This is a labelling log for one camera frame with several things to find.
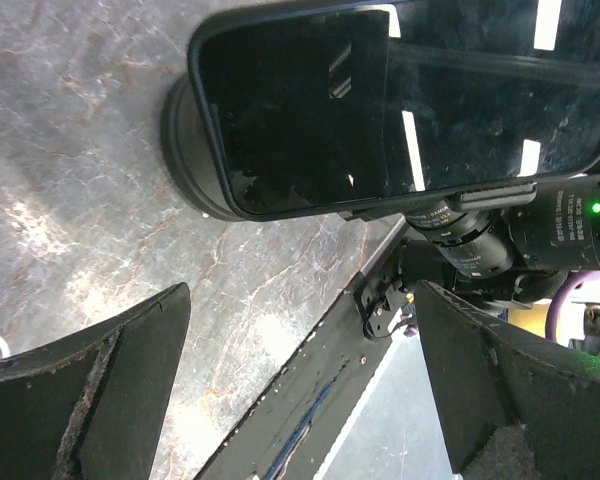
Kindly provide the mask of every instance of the marble countertop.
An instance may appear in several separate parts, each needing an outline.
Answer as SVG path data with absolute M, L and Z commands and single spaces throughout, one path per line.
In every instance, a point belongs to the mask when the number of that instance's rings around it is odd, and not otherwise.
M 152 478 L 191 478 L 393 221 L 227 224 L 181 198 L 158 118 L 187 41 L 239 3 L 0 0 L 0 333 L 15 353 L 185 281 Z

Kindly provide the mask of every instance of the black camera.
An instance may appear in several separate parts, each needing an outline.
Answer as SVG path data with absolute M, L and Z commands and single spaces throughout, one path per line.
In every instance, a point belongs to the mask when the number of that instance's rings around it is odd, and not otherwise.
M 268 5 L 205 21 L 188 64 L 162 142 L 211 216 L 403 213 L 494 302 L 600 269 L 600 7 Z

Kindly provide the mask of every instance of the smartphone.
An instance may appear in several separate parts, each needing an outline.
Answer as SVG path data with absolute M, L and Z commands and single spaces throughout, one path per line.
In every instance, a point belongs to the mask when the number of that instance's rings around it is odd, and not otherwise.
M 585 3 L 303 1 L 210 18 L 189 72 L 228 205 L 267 221 L 585 171 L 600 157 L 600 2 Z

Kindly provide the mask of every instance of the black metal bracket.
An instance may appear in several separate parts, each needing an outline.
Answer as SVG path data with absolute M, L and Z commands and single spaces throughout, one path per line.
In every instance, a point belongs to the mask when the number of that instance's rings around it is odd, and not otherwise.
M 382 208 L 340 212 L 340 217 L 346 221 L 360 219 L 365 222 L 370 222 L 397 213 L 419 210 L 443 199 L 446 200 L 456 212 L 497 210 L 530 203 L 536 197 L 536 194 L 535 182 L 521 182 L 517 185 L 509 185 L 506 187 L 461 191 L 450 196 L 437 195 L 427 198 L 410 198 L 408 200 L 392 202 L 390 205 Z
M 384 358 L 406 296 L 395 284 L 407 230 L 394 229 L 351 280 L 196 478 L 312 478 Z

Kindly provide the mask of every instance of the purple cable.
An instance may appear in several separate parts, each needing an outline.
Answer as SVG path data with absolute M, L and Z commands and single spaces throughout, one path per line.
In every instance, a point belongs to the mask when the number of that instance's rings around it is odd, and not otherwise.
M 560 310 L 567 300 L 567 297 L 575 288 L 583 283 L 585 280 L 590 278 L 595 272 L 578 272 L 575 275 L 570 276 L 566 282 L 558 289 L 556 294 L 551 300 L 549 305 L 549 311 L 547 312 L 547 321 L 544 325 L 544 336 L 547 340 L 556 342 L 558 332 L 558 318 L 560 317 Z

